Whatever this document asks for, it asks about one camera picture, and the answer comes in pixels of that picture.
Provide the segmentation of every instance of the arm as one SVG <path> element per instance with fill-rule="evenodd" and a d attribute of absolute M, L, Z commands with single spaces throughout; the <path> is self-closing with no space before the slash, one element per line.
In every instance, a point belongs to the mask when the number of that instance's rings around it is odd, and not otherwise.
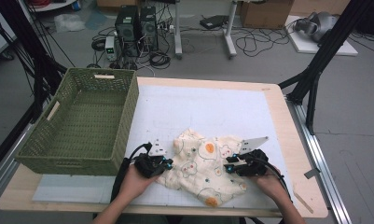
<path fill-rule="evenodd" d="M 158 177 L 155 176 L 147 179 L 138 173 L 134 165 L 131 165 L 120 186 L 118 196 L 93 220 L 93 224 L 115 223 L 126 206 L 128 206 L 133 199 L 140 196 L 157 178 Z"/>
<path fill-rule="evenodd" d="M 305 224 L 297 208 L 292 204 L 280 180 L 270 170 L 264 175 L 250 177 L 259 188 L 279 207 L 286 224 Z"/>

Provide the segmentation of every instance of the white cloth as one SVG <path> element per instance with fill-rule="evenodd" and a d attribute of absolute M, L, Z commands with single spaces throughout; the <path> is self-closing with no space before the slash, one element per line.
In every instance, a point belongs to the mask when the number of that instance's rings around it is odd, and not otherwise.
<path fill-rule="evenodd" d="M 245 193 L 246 184 L 225 171 L 226 157 L 239 153 L 242 139 L 235 136 L 204 138 L 188 129 L 174 139 L 173 169 L 158 182 L 169 189 L 186 190 L 212 207 Z"/>

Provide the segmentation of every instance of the black metal frame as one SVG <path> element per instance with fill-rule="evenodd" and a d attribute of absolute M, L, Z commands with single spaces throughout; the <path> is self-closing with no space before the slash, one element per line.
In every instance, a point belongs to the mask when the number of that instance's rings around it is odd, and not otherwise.
<path fill-rule="evenodd" d="M 306 126 L 312 135 L 314 135 L 313 119 L 320 76 L 373 2 L 374 0 L 351 0 L 309 66 L 300 74 L 279 84 L 280 88 L 284 89 L 297 83 L 292 92 L 286 95 L 287 100 L 296 105 L 302 105 L 303 98 L 309 93 Z"/>
<path fill-rule="evenodd" d="M 0 0 L 0 13 L 19 42 L 23 45 L 24 50 L 27 51 L 29 57 L 33 60 L 33 68 L 31 68 L 28 63 L 24 61 L 26 59 L 15 50 L 16 55 L 22 63 L 23 69 L 35 79 L 35 100 L 0 146 L 1 163 L 27 124 L 29 122 L 34 123 L 39 118 L 42 113 L 43 103 L 50 94 L 53 95 L 58 89 L 62 81 L 61 74 L 66 72 L 66 68 L 48 55 L 38 36 L 35 34 L 35 30 L 25 17 L 19 1 Z M 8 38 L 1 24 L 0 35 L 13 49 L 16 49 L 15 43 Z"/>

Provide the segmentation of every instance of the green wicker basket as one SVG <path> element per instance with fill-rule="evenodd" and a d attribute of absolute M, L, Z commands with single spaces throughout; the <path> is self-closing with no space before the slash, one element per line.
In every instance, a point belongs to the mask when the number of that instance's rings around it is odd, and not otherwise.
<path fill-rule="evenodd" d="M 134 71 L 70 68 L 17 161 L 39 174 L 116 175 L 138 93 Z"/>

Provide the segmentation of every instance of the person's left hand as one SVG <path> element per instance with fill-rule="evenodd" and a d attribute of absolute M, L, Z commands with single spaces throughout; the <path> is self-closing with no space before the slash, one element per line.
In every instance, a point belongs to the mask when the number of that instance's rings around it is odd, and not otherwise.
<path fill-rule="evenodd" d="M 158 179 L 158 177 L 157 175 L 151 178 L 145 178 L 140 175 L 136 167 L 132 164 L 129 166 L 125 178 L 123 179 L 118 196 L 122 195 L 121 197 L 126 197 L 131 201 L 140 196 L 152 182 Z"/>

